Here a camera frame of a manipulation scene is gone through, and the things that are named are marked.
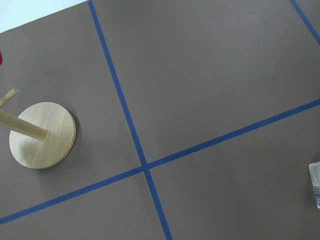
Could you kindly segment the wooden cup tree stand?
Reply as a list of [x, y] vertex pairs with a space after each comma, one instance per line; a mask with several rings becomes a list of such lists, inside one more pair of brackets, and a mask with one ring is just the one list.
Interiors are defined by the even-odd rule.
[[19, 116], [0, 111], [0, 126], [10, 130], [9, 148], [24, 167], [45, 169], [64, 159], [76, 139], [71, 113], [53, 102], [40, 102]]

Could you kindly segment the red cup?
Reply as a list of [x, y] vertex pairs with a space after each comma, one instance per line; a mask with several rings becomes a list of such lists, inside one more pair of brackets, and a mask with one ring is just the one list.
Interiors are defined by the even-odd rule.
[[0, 51], [0, 66], [2, 65], [2, 63], [3, 63], [3, 56], [2, 56], [2, 53]]

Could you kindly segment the blue white milk carton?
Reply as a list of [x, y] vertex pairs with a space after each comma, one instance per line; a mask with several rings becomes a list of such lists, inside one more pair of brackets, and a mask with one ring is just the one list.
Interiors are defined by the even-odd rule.
[[309, 174], [315, 196], [317, 208], [320, 208], [320, 163], [309, 164]]

